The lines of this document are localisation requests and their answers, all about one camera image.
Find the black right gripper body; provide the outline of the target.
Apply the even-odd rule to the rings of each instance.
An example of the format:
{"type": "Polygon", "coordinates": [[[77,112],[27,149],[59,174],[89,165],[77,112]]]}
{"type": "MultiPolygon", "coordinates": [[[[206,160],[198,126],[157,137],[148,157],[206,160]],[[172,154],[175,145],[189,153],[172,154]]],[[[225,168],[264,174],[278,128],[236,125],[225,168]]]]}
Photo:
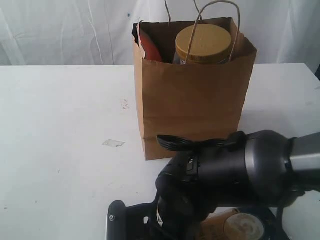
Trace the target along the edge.
{"type": "Polygon", "coordinates": [[[191,240],[218,207],[245,203],[244,150],[199,149],[177,153],[158,175],[156,239],[191,240]]]}

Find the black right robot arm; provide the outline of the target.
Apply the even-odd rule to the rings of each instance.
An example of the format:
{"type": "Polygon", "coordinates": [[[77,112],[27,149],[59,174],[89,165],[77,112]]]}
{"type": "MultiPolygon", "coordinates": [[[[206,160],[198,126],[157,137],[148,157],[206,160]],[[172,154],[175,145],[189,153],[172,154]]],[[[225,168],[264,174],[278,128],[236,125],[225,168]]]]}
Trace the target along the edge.
{"type": "Polygon", "coordinates": [[[272,131],[232,133],[192,141],[158,135],[175,156],[159,173],[153,202],[116,200],[107,215],[109,240],[193,240],[219,207],[276,208],[276,239],[284,236],[283,211],[320,189],[320,135],[286,138],[272,131]]]}

